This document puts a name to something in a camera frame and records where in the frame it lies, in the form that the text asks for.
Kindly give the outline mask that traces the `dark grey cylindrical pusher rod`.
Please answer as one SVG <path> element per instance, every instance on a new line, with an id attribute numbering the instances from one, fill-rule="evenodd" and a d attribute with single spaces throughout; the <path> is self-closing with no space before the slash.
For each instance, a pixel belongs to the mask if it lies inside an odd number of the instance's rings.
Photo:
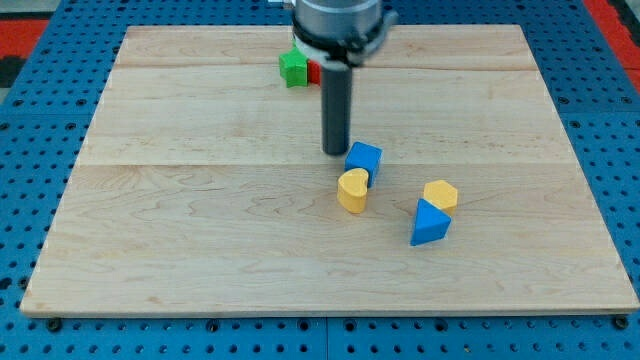
<path id="1" fill-rule="evenodd" d="M 322 150 L 338 156 L 349 147 L 352 70 L 321 69 Z"/>

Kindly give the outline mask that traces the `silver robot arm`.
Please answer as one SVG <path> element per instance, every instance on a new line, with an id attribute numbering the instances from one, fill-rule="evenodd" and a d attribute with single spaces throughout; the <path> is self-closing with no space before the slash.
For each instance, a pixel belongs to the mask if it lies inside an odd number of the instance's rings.
<path id="1" fill-rule="evenodd" d="M 298 0 L 292 14 L 297 49 L 320 66 L 321 143 L 338 156 L 350 144 L 353 70 L 382 47 L 399 21 L 380 0 Z"/>

